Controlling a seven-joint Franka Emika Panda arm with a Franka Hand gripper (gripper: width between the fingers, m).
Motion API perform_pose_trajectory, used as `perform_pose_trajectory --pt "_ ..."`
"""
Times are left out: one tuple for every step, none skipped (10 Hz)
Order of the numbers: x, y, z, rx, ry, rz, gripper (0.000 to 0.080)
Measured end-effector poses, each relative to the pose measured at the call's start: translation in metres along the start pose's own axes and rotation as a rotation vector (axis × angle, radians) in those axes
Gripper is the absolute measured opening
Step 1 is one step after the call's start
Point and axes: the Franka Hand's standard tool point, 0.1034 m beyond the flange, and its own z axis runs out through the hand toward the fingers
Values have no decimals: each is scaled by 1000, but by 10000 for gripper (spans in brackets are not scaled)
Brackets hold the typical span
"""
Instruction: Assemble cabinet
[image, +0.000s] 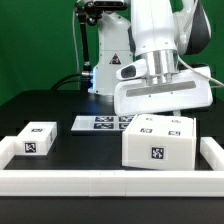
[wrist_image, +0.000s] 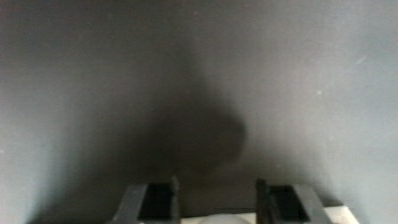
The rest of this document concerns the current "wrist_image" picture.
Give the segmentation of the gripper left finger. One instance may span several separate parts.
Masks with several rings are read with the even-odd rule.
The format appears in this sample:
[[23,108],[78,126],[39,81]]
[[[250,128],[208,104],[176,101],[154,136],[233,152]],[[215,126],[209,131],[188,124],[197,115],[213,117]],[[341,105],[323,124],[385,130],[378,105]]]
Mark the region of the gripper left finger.
[[176,178],[128,186],[112,224],[181,224]]

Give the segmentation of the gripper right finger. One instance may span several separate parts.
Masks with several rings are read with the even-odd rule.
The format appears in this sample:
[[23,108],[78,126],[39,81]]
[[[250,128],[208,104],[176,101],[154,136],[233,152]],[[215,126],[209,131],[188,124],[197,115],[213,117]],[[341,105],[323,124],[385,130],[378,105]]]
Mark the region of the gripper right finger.
[[323,204],[307,185],[270,185],[256,180],[256,214],[270,215],[273,224],[330,224]]

